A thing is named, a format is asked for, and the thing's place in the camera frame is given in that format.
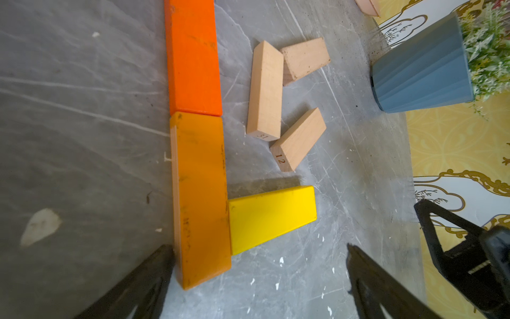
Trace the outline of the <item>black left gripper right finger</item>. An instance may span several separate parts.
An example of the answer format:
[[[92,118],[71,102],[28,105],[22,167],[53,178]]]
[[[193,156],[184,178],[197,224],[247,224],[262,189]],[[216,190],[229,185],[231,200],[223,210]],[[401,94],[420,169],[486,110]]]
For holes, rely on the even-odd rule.
[[[347,270],[360,318],[438,318],[360,247],[348,244]]]

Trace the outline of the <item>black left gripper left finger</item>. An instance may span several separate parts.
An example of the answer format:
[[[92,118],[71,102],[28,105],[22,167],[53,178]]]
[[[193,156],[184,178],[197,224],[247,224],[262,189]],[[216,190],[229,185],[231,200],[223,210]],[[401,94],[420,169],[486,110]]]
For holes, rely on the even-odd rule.
[[[162,245],[77,318],[159,318],[171,281],[175,256]]]

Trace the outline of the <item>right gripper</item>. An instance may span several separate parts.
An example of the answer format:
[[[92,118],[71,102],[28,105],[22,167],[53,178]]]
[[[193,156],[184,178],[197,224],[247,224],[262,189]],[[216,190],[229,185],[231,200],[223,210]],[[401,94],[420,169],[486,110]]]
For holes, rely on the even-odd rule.
[[[509,229],[497,225],[486,231],[426,199],[414,210],[439,273],[486,318],[509,318]],[[444,251],[432,215],[467,231],[465,240]]]

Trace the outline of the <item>amber orange wooden block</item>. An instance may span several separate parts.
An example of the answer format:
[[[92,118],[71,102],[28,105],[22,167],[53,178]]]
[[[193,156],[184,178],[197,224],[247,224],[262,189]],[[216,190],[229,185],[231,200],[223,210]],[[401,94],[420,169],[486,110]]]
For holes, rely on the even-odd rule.
[[[176,112],[169,127],[177,278],[189,290],[231,269],[223,121]]]

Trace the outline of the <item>yellow wooden block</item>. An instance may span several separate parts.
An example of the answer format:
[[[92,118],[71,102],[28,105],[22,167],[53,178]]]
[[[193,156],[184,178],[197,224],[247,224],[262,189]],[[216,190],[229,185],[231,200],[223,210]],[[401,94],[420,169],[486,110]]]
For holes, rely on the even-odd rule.
[[[315,188],[297,186],[228,202],[233,255],[317,220]]]

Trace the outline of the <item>natural wooden block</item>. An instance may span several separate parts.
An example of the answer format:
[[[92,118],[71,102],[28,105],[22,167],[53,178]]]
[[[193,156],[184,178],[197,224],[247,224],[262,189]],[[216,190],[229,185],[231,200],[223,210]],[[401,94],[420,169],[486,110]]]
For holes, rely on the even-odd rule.
[[[283,54],[267,41],[259,43],[252,61],[248,135],[267,142],[280,138],[283,75]]]
[[[270,147],[280,170],[295,171],[325,130],[326,125],[320,109],[308,110]]]

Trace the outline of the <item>red orange wooden block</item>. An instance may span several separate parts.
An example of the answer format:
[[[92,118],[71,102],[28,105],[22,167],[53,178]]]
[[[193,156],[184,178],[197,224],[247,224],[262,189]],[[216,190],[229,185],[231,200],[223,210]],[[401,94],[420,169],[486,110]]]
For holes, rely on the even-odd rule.
[[[223,113],[213,1],[165,1],[169,110]]]

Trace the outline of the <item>tan wooden block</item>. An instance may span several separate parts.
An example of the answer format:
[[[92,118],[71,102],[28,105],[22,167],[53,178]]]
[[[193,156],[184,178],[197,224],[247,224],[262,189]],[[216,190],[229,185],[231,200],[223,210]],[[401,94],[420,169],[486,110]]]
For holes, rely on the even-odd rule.
[[[331,62],[323,37],[284,47],[283,86],[308,76]]]

